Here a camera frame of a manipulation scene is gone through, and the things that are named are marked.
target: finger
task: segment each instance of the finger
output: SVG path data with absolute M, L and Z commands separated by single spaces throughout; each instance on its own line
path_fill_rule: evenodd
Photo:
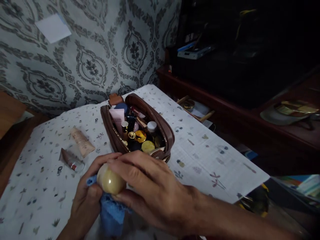
M 156 162 L 156 159 L 146 153 L 141 151 L 129 152 L 120 156 L 118 160 L 135 165 L 158 184 L 165 181 L 163 168 Z
M 97 174 L 97 172 L 102 167 L 102 165 L 108 162 L 110 159 L 118 158 L 121 155 L 122 153 L 109 153 L 109 154 L 96 157 L 96 159 L 92 162 L 87 172 L 81 177 L 77 187 L 75 199 L 77 200 L 84 199 L 87 195 L 87 189 L 88 189 L 87 179 Z
M 121 155 L 122 153 L 109 153 L 96 157 L 87 172 L 83 175 L 83 178 L 87 180 L 87 178 L 97 174 L 103 164 L 107 163 L 110 159 L 116 159 Z
M 85 202 L 91 206 L 95 205 L 99 203 L 101 196 L 102 196 L 102 189 L 97 184 L 93 184 L 88 189 Z
M 145 200 L 135 192 L 125 189 L 116 196 L 112 196 L 115 201 L 122 202 L 137 214 L 143 217 L 149 224 L 162 228 L 162 224 L 150 210 Z
M 134 189 L 146 200 L 154 196 L 157 191 L 160 191 L 159 186 L 135 166 L 117 160 L 110 164 L 109 167 L 128 184 L 133 186 Z

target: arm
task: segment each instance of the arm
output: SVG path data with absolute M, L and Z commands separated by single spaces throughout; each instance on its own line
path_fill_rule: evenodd
M 266 219 L 235 205 L 199 194 L 199 215 L 193 223 L 198 235 L 218 239 L 298 239 Z
M 88 233 L 101 211 L 100 198 L 103 191 L 97 184 L 88 187 L 87 179 L 97 174 L 104 163 L 119 156 L 121 153 L 110 153 L 99 156 L 93 161 L 79 181 L 70 218 L 57 240 L 80 240 Z
M 141 151 L 122 155 L 109 166 L 137 192 L 126 189 L 114 199 L 171 234 L 220 239 L 295 238 L 253 213 L 182 185 L 164 162 Z

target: brown leather cosmetic bag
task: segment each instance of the brown leather cosmetic bag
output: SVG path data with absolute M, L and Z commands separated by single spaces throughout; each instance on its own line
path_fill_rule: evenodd
M 165 162 L 169 161 L 171 148 L 174 143 L 174 133 L 169 124 L 163 119 L 163 117 L 157 113 L 149 104 L 147 104 L 137 94 L 131 93 L 126 97 L 125 103 L 128 106 L 135 106 L 141 113 L 146 115 L 150 120 L 155 121 L 165 141 L 164 151 L 157 151 L 152 154 L 152 157 L 161 159 Z M 102 106 L 100 108 L 101 116 L 104 127 L 106 128 L 108 137 L 110 139 L 112 148 L 115 152 L 121 152 L 123 154 L 130 152 L 127 146 L 124 145 L 120 134 L 117 132 L 112 124 L 111 115 L 109 113 L 109 106 Z

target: wall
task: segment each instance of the wall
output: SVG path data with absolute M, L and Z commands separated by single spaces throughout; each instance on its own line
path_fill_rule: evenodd
M 48 115 L 156 84 L 181 1 L 1 0 L 0 89 Z M 72 35 L 50 44 L 35 22 L 59 13 Z

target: white tablecloth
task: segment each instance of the white tablecloth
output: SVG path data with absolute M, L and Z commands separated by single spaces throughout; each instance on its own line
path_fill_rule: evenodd
M 168 165 L 181 183 L 234 203 L 269 178 L 156 86 L 146 85 L 134 92 L 161 113 L 174 130 L 175 144 Z M 112 152 L 100 115 L 100 107 L 106 104 L 70 110 L 33 130 L 0 199 L 0 239 L 57 238 L 70 216 L 80 177 L 97 156 Z M 74 126 L 96 147 L 83 159 L 85 169 L 78 174 L 59 161 L 61 148 L 82 159 L 70 137 Z M 154 228 L 146 230 L 143 220 L 133 218 L 130 216 L 125 223 L 124 238 L 154 239 L 155 234 L 158 239 L 168 239 Z M 91 236 L 97 234 L 96 230 L 90 232 Z

